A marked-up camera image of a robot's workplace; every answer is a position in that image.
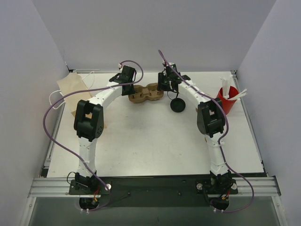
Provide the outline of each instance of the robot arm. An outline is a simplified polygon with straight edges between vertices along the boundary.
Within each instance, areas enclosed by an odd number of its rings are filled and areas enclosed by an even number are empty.
[[[136,70],[129,66],[123,66],[121,70],[121,73],[109,80],[108,89],[102,90],[87,101],[80,100],[77,105],[74,129],[79,137],[79,155],[95,173],[96,143],[104,129],[103,111],[117,97],[135,93],[134,86],[128,83],[133,82]],[[75,174],[75,182],[77,185],[88,187],[91,191],[97,190],[98,180],[86,169],[81,160]]]
[[[158,74],[158,90],[180,93],[193,103],[198,111],[198,129],[205,135],[208,144],[211,161],[210,171],[216,176],[228,173],[229,169],[223,160],[217,143],[222,136],[223,126],[225,125],[221,111],[210,99],[201,96],[192,88],[194,87],[197,91],[203,93],[193,85],[192,80],[187,75],[183,75],[183,78],[189,85],[180,80],[165,63],[163,65],[164,71]],[[170,65],[177,71],[174,63],[170,63]]]
[[[111,87],[113,85],[117,85],[116,82],[109,82],[106,86]],[[115,100],[117,97],[122,95],[122,86],[110,88],[103,90],[96,94],[94,97],[90,98],[88,100],[89,105],[100,105],[102,107],[102,116],[103,116],[103,110],[109,106],[109,104]],[[100,125],[96,129],[96,136],[100,135],[99,133],[102,133],[104,125]],[[96,172],[95,167],[95,148],[96,148],[96,142],[97,138],[94,138],[93,140],[89,140],[88,137],[85,137],[85,135],[78,134],[79,137],[79,155],[85,160],[85,163],[88,165],[88,167]],[[79,173],[83,177],[91,177],[92,174],[90,171],[86,169],[83,162],[79,161],[79,167],[77,170],[77,173]]]
[[[199,109],[199,105],[200,105],[200,103],[203,103],[203,105],[205,105],[206,103],[210,103],[211,100],[206,97],[203,97],[199,93],[197,93],[192,88],[192,86],[194,86],[194,85],[191,80],[189,80],[187,82],[190,84],[190,86],[188,86],[184,82],[181,82],[178,85],[178,92],[181,93],[182,95],[184,95],[188,100],[190,100],[193,103],[193,105],[195,105],[195,107],[198,109],[198,122],[197,123],[198,123],[198,127],[202,127],[205,124],[205,122],[202,120],[203,117],[199,116],[199,113],[201,112],[201,109]],[[194,86],[194,88],[196,90],[198,90],[200,93],[202,93],[202,91],[198,87]],[[229,169],[223,160],[221,150],[217,143],[218,139],[222,136],[222,133],[218,132],[218,133],[212,134],[211,135],[212,137],[210,137],[209,133],[205,133],[204,131],[202,133],[205,135],[205,139],[208,144],[210,161],[211,161],[210,171],[216,176],[219,174],[223,175],[223,174],[228,173]]]

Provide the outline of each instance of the gray wall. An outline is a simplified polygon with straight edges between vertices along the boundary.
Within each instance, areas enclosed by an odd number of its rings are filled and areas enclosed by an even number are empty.
[[[72,69],[238,69],[275,0],[33,0]]]
[[[263,162],[300,225],[301,1],[277,0],[238,70]]]
[[[0,225],[16,226],[49,144],[48,95],[67,70],[30,0],[1,1],[0,31]]]

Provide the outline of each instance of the bolt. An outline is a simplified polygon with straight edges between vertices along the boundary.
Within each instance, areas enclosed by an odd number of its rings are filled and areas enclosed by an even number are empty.
[[[198,189],[198,190],[202,190],[202,189],[203,189],[203,185],[202,185],[201,183],[198,183],[198,184],[197,184],[197,189]]]
[[[233,184],[233,185],[231,186],[231,189],[236,190],[236,189],[237,189],[237,184]]]
[[[110,184],[106,184],[106,185],[107,185],[108,189],[111,190],[112,186]]]

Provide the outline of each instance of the red cup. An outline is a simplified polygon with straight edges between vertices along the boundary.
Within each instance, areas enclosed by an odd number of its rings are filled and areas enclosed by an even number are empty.
[[[229,91],[229,99],[235,97],[238,93],[238,90],[235,87],[231,86]],[[222,95],[222,88],[218,92],[217,97],[222,101],[222,108],[224,109],[224,112],[226,114],[229,114],[231,108],[237,100],[226,100]]]

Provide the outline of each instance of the round black object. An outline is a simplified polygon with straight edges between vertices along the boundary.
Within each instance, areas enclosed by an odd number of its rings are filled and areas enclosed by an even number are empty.
[[[183,101],[181,98],[175,98],[170,102],[170,108],[174,112],[182,112],[184,111],[186,107],[185,101]]]

